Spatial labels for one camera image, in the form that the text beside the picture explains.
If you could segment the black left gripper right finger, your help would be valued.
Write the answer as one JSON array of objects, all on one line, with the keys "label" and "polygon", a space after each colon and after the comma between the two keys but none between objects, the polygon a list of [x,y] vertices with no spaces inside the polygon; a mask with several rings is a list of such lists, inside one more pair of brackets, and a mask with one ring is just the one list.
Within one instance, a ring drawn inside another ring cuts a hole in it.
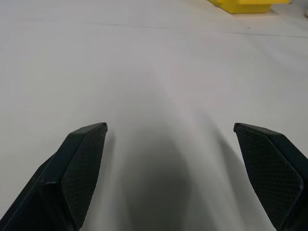
[{"label": "black left gripper right finger", "polygon": [[308,229],[308,159],[283,134],[235,123],[250,183],[278,231]]}]

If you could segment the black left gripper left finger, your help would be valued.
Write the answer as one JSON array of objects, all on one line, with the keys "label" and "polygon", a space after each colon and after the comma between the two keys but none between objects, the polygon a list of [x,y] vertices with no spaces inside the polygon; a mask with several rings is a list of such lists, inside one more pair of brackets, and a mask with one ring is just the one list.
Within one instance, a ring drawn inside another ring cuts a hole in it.
[{"label": "black left gripper left finger", "polygon": [[101,167],[106,123],[69,133],[0,220],[2,231],[78,231]]}]

